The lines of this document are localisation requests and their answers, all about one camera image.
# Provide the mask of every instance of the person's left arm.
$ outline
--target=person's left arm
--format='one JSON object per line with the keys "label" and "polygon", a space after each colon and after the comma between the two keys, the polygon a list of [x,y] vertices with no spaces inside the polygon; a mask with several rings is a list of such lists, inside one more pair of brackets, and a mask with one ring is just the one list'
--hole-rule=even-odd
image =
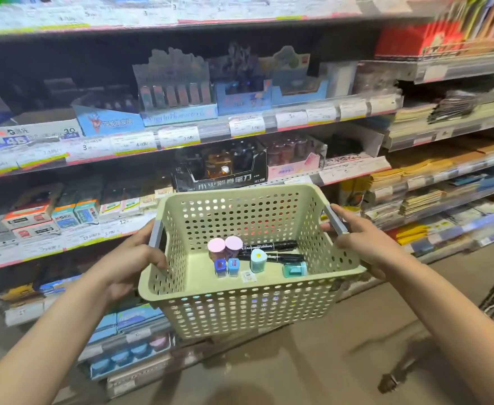
{"label": "person's left arm", "polygon": [[0,405],[48,405],[78,359],[107,306],[126,295],[164,254],[147,245],[153,220],[70,286],[0,361]]}

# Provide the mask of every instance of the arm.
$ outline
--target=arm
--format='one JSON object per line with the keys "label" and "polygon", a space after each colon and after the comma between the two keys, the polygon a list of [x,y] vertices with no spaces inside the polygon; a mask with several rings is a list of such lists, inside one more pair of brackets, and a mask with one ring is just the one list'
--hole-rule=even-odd
{"label": "arm", "polygon": [[351,228],[339,248],[356,251],[383,274],[485,405],[494,404],[494,321],[429,266],[406,253],[369,220],[332,205]]}
{"label": "arm", "polygon": [[48,405],[101,321],[149,263],[168,268],[147,245],[153,221],[93,265],[0,361],[0,405]]}

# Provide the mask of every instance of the basket handle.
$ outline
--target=basket handle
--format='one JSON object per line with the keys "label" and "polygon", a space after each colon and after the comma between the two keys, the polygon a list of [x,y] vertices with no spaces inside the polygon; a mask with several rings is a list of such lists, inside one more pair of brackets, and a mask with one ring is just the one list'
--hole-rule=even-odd
{"label": "basket handle", "polygon": [[155,219],[155,223],[153,223],[153,230],[151,231],[151,236],[149,237],[148,245],[154,248],[159,248],[161,237],[163,235],[163,228],[163,222],[161,220]]}
{"label": "basket handle", "polygon": [[337,214],[332,210],[329,204],[324,205],[324,211],[326,213],[327,218],[330,220],[330,224],[337,232],[337,235],[340,236],[342,234],[346,234],[349,231],[346,229],[346,226],[343,224],[341,219],[337,216]]}

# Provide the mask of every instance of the perforated basket wall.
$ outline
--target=perforated basket wall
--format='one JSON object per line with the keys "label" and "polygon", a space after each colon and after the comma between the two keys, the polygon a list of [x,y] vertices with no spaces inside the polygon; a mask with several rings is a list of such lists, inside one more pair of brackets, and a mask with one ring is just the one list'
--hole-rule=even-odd
{"label": "perforated basket wall", "polygon": [[[338,297],[335,280],[365,271],[358,256],[337,249],[320,229],[325,204],[312,184],[173,194],[161,202],[156,217],[166,230],[170,269],[150,265],[138,291],[163,310],[183,338],[322,317]],[[272,271],[245,283],[241,275],[218,279],[206,245],[230,235],[244,244],[297,240],[309,274],[286,279]]]}

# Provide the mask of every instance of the beige tile floor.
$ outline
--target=beige tile floor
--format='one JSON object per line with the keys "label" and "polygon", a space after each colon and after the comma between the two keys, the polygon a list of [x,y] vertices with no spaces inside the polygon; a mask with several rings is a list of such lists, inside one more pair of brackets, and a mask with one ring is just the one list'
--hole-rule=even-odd
{"label": "beige tile floor", "polygon": [[[494,283],[494,244],[432,265],[475,303]],[[397,391],[377,385],[421,356]],[[285,327],[117,398],[111,405],[474,405],[419,320],[390,285],[351,297],[327,317]]]}

